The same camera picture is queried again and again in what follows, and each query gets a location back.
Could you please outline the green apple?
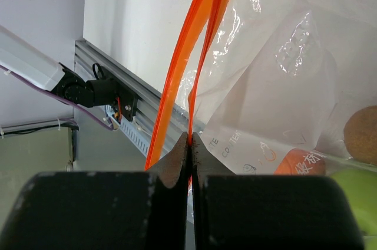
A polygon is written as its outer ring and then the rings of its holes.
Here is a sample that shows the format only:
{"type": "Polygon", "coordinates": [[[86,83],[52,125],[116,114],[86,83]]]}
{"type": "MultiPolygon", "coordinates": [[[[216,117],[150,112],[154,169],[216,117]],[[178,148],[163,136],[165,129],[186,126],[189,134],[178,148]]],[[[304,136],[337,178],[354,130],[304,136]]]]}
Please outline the green apple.
{"type": "Polygon", "coordinates": [[[344,191],[361,231],[376,235],[376,172],[343,169],[331,178],[344,191]]]}

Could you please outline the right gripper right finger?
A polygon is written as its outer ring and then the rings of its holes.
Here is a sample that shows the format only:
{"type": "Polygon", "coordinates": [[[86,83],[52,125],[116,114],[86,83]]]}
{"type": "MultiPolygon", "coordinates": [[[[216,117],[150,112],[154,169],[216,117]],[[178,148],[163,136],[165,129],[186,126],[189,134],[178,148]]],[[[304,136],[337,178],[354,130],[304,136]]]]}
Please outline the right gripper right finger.
{"type": "Polygon", "coordinates": [[[236,175],[191,136],[197,249],[363,249],[346,196],[327,176],[236,175]]]}

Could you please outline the brown kiwi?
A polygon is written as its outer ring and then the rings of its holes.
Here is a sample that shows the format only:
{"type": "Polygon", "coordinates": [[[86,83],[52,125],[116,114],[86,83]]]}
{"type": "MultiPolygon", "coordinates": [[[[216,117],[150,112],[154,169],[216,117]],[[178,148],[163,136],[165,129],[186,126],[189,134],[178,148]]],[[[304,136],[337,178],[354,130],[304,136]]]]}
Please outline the brown kiwi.
{"type": "Polygon", "coordinates": [[[354,159],[376,166],[376,106],[354,113],[343,134],[346,149],[354,159]]]}

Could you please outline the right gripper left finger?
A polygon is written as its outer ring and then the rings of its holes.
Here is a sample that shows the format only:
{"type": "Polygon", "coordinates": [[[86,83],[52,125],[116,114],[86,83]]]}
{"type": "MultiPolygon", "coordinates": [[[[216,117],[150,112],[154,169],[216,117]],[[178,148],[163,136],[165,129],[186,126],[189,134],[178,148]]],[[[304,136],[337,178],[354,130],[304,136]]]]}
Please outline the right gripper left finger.
{"type": "Polygon", "coordinates": [[[4,223],[1,248],[184,249],[187,138],[143,172],[36,174],[4,223]]]}

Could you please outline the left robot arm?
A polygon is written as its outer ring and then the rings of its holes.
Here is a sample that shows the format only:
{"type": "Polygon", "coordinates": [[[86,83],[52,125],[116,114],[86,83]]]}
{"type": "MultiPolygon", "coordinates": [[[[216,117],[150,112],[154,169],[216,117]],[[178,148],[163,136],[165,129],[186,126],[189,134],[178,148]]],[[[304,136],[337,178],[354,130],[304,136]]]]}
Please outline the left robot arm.
{"type": "Polygon", "coordinates": [[[85,81],[77,73],[1,27],[1,68],[33,89],[73,107],[117,104],[111,78],[85,81]]]}

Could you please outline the small pink peach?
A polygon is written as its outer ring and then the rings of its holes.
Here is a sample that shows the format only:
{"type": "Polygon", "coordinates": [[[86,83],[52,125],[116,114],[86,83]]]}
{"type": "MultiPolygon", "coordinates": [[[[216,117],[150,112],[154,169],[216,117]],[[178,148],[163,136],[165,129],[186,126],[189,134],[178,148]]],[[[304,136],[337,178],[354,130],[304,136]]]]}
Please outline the small pink peach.
{"type": "Polygon", "coordinates": [[[316,153],[292,149],[282,160],[274,175],[325,175],[326,163],[316,153]]]}

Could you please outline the clear zip top bag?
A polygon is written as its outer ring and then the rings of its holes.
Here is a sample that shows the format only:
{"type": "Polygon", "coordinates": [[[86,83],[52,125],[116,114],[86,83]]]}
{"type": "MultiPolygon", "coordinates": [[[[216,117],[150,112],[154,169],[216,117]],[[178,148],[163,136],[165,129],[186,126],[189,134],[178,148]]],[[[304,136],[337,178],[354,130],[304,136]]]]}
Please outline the clear zip top bag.
{"type": "Polygon", "coordinates": [[[292,149],[354,159],[343,129],[376,106],[376,0],[192,0],[168,69],[146,167],[175,104],[235,173],[274,174],[292,149]]]}

